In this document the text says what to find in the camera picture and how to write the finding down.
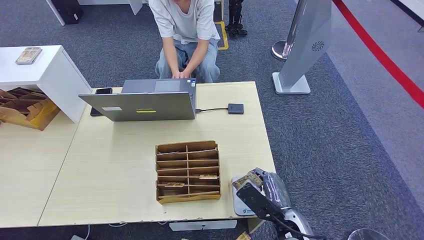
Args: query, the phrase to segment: cardboard box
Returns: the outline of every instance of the cardboard box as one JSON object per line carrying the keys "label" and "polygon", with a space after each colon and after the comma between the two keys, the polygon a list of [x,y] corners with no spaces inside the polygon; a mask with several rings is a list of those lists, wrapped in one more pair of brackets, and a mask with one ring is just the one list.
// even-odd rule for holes
{"label": "cardboard box", "polygon": [[215,141],[156,146],[156,200],[160,204],[220,199],[220,154]]}
{"label": "cardboard box", "polygon": [[43,131],[60,112],[44,93],[15,88],[0,89],[0,121]]}

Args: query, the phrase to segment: jeans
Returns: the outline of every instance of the jeans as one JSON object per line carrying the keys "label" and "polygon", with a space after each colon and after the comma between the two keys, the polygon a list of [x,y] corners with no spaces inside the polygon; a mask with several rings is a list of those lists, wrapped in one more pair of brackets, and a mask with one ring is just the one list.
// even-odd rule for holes
{"label": "jeans", "polygon": [[[181,44],[174,40],[173,44],[176,49],[176,58],[178,60],[178,68],[182,72],[187,66],[192,55],[197,47],[197,42]],[[220,76],[220,69],[215,65],[217,60],[218,46],[215,40],[209,42],[207,53],[203,61],[196,67],[193,74],[196,77],[197,83],[213,83]],[[156,63],[156,74],[160,79],[169,79],[172,77],[172,71],[168,65],[164,55],[164,49],[160,51],[159,61]]]}

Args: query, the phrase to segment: laptop sticker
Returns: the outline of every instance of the laptop sticker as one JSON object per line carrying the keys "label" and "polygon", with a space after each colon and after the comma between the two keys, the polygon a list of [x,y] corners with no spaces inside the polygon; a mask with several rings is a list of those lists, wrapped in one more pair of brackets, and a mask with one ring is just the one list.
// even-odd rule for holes
{"label": "laptop sticker", "polygon": [[135,112],[138,114],[152,114],[156,113],[156,110],[154,110],[153,108],[137,108]]}

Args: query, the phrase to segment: chrome base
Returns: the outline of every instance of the chrome base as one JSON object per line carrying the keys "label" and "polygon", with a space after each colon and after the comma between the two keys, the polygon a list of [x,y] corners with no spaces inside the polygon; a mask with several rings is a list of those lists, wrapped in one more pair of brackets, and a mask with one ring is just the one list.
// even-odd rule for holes
{"label": "chrome base", "polygon": [[281,61],[286,61],[287,57],[283,57],[284,46],[286,45],[286,41],[277,41],[272,45],[271,53],[272,55]]}
{"label": "chrome base", "polygon": [[281,86],[279,72],[272,73],[272,81],[275,86],[275,93],[278,95],[295,95],[295,94],[310,94],[311,89],[309,88],[308,81],[306,81],[305,75],[303,75],[290,89],[283,89]]}

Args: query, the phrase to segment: black cable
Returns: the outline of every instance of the black cable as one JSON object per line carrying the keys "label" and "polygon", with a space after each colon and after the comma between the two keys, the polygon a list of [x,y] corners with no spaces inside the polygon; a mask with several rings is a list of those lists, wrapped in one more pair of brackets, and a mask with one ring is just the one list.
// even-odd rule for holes
{"label": "black cable", "polygon": [[304,234],[301,233],[300,231],[296,231],[293,228],[289,227],[287,224],[285,224],[284,222],[282,222],[280,219],[278,219],[277,217],[275,217],[274,215],[271,215],[271,217],[273,217],[275,220],[277,220],[277,222],[279,224],[281,224],[283,227],[285,227],[286,229],[295,232],[299,235],[301,235],[302,237],[306,237],[306,238],[310,238],[310,239],[322,239],[322,240],[327,240],[326,236],[319,236],[319,235],[308,235],[308,234]]}
{"label": "black cable", "polygon": [[205,111],[213,111],[213,110],[228,110],[228,107],[221,107],[221,108],[210,108],[210,109],[196,109],[196,113],[201,113]]}

